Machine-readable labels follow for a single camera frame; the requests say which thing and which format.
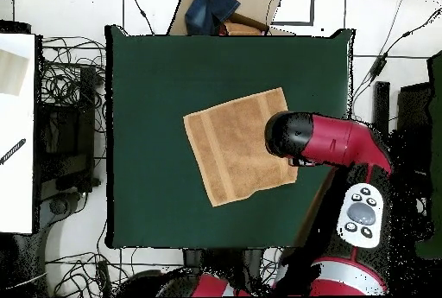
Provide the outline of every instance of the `dark green tabletop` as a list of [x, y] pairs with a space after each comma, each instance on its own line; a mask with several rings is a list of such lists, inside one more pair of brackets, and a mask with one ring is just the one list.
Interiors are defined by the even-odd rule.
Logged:
[[344, 117], [351, 37], [352, 30], [332, 38], [127, 36], [106, 27], [113, 110], [106, 243], [293, 244], [328, 168], [302, 168], [295, 184], [214, 208], [183, 117], [276, 87], [283, 88], [289, 110]]

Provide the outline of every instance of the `button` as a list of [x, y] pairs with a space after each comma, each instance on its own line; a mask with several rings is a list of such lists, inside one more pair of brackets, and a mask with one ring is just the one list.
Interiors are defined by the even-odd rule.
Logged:
[[371, 233], [370, 228], [368, 227], [363, 227], [361, 229], [361, 233], [366, 237], [366, 238], [372, 238], [373, 237], [373, 233]]
[[376, 201], [373, 198], [368, 198], [367, 203], [369, 203], [369, 206], [376, 206]]
[[349, 222], [345, 225], [345, 230], [348, 232], [355, 232], [357, 231], [357, 226], [353, 222]]
[[371, 194], [371, 192], [369, 191], [369, 189], [368, 189], [367, 187], [363, 187], [363, 188], [361, 189], [361, 193], [362, 193], [363, 195], [370, 195], [370, 194]]
[[376, 222], [375, 211], [365, 203], [353, 203], [348, 211], [349, 218], [361, 225], [373, 225]]
[[362, 199], [363, 199], [363, 197], [359, 194], [351, 195], [351, 200], [353, 200], [353, 201], [361, 201]]

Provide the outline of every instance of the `blue cloth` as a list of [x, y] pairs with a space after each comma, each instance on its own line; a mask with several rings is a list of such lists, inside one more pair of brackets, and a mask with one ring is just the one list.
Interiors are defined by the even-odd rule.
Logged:
[[237, 0], [194, 0], [186, 12], [188, 35], [215, 35], [217, 25], [239, 7]]

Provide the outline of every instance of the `brown towel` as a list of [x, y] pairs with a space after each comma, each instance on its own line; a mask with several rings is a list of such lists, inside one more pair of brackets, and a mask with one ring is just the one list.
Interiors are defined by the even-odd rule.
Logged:
[[213, 106], [184, 117], [187, 137], [213, 206], [296, 181], [297, 168], [269, 154], [266, 122], [287, 110], [281, 88]]

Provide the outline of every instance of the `white floor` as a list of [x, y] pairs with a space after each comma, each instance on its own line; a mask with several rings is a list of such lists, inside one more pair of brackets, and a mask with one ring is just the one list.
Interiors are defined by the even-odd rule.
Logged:
[[[146, 12], [156, 34], [165, 34], [178, 0], [137, 0]], [[400, 0], [315, 0], [315, 20], [312, 27], [287, 27], [299, 35], [330, 36], [337, 29], [356, 29], [354, 43], [353, 79], [358, 87], [384, 44]], [[287, 1], [284, 4], [310, 3]], [[403, 0], [386, 47], [410, 29], [424, 23], [442, 0]], [[35, 34], [44, 37], [84, 36], [105, 44], [104, 25], [118, 24], [131, 35], [149, 34], [148, 25], [132, 0], [0, 0], [0, 19], [27, 22]], [[400, 41], [391, 51], [388, 63], [377, 80], [391, 83], [390, 116], [396, 115], [397, 93], [403, 86], [428, 81], [426, 59], [442, 50], [442, 16], [432, 24]], [[79, 56], [94, 58], [97, 52], [81, 51]], [[357, 101], [356, 114], [371, 119], [372, 90], [368, 89]], [[390, 129], [395, 121], [390, 122]], [[103, 135], [97, 134], [96, 155], [104, 149]], [[103, 182], [90, 194], [84, 211], [55, 225], [47, 241], [47, 260], [95, 251], [106, 218], [105, 160], [96, 168]], [[119, 250], [110, 250], [100, 242], [100, 250], [112, 263], [119, 263]], [[134, 249], [123, 250], [123, 266], [129, 274], [130, 257]], [[180, 250], [140, 249], [134, 256], [135, 272], [143, 269], [166, 269], [164, 264], [182, 264]], [[69, 263], [52, 263], [47, 267], [48, 281], [53, 287], [72, 267]], [[118, 272], [110, 270], [115, 279]], [[65, 285], [65, 293], [76, 288]]]

